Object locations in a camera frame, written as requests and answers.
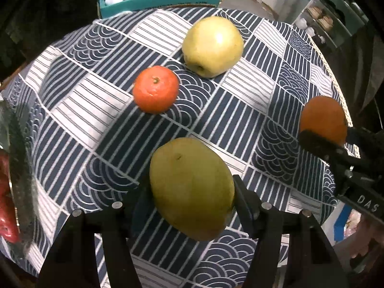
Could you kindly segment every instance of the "teal box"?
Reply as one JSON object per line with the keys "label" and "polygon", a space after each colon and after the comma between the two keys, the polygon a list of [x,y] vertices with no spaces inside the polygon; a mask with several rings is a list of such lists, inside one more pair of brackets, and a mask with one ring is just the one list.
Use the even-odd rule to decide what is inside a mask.
{"label": "teal box", "polygon": [[107,18],[123,11],[139,11],[167,6],[218,6],[221,0],[124,0],[122,2],[106,5],[105,0],[99,0],[100,17]]}

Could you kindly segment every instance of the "round table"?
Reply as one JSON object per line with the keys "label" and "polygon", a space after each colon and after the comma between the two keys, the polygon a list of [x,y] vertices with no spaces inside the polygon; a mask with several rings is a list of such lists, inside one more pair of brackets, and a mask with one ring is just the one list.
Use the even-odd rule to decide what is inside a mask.
{"label": "round table", "polygon": [[[244,39],[240,61],[215,78],[184,65],[188,29],[207,16],[225,17]],[[166,113],[141,112],[132,98],[137,75],[166,66],[179,77]],[[96,211],[138,184],[159,146],[194,137],[239,174],[262,201],[284,211],[309,209],[320,223],[337,204],[328,166],[298,145],[300,113],[317,95],[348,110],[326,61],[306,32],[230,9],[149,9],[96,20],[53,43],[3,92],[28,143],[37,203],[33,242],[17,263],[37,275],[74,209]],[[346,145],[354,154],[354,149]],[[282,238],[280,265],[289,237]],[[95,235],[101,287],[109,287],[100,235]],[[235,214],[224,232],[196,242],[154,209],[131,248],[144,287],[235,287],[256,242]],[[1,251],[15,260],[1,239]]]}

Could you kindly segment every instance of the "black mount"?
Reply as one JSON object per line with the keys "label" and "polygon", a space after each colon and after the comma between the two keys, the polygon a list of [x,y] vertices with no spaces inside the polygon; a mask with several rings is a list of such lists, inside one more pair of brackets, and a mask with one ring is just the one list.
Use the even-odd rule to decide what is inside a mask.
{"label": "black mount", "polygon": [[[348,287],[337,256],[310,211],[279,211],[247,190],[238,175],[234,175],[234,184],[241,225],[249,237],[258,238],[243,288],[272,288],[282,234],[290,235],[285,288]],[[145,224],[151,198],[149,178],[145,176],[122,202],[92,213],[74,210],[52,244],[36,288],[99,288],[95,233],[102,235],[111,287],[142,287],[126,239]]]}
{"label": "black mount", "polygon": [[348,128],[347,141],[359,146],[361,158],[310,131],[299,134],[304,149],[329,163],[335,178],[334,195],[384,225],[384,134]]}

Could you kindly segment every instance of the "pear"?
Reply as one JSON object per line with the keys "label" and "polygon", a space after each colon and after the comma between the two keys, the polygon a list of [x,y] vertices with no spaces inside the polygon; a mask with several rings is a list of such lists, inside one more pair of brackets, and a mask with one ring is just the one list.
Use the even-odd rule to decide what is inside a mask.
{"label": "pear", "polygon": [[182,45],[187,68],[204,78],[216,77],[232,68],[240,60],[243,48],[239,30],[218,16],[195,23]]}
{"label": "pear", "polygon": [[150,161],[155,205],[188,237],[212,240],[232,214],[235,187],[225,162],[201,141],[182,137],[158,148]]}

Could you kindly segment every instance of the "shelf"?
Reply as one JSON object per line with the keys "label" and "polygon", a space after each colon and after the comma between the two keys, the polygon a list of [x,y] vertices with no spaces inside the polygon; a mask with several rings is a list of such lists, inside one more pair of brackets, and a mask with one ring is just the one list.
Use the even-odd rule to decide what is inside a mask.
{"label": "shelf", "polygon": [[364,21],[362,20],[362,18],[358,15],[358,13],[356,13],[353,8],[351,8],[351,6],[348,4],[348,2],[346,2],[345,0],[340,0],[344,5],[345,7],[351,12],[351,14],[353,14],[356,19],[362,24],[364,25]]}
{"label": "shelf", "polygon": [[342,11],[345,15],[345,26],[348,31],[353,35],[364,26],[366,23],[364,20],[351,8],[351,6],[345,0],[331,0],[336,8]]}
{"label": "shelf", "polygon": [[304,10],[302,13],[302,17],[307,22],[308,27],[315,27],[317,34],[323,36],[326,39],[326,43],[331,48],[335,49],[337,48],[336,43],[333,41],[333,39],[330,37],[330,35],[324,30],[323,27],[319,25],[319,23],[310,15],[307,9]]}
{"label": "shelf", "polygon": [[317,4],[316,6],[320,7],[322,10],[325,11],[326,15],[328,15],[328,16],[330,16],[332,18],[332,20],[333,20],[333,27],[335,27],[335,24],[338,24],[342,28],[342,30],[344,30],[347,33],[347,35],[349,37],[352,36],[350,31],[346,28],[346,26],[344,26],[344,24],[341,22],[341,20],[338,19],[336,17],[336,15],[327,6],[324,5],[323,2],[321,2],[320,0],[314,0],[314,2],[315,2],[315,4]]}

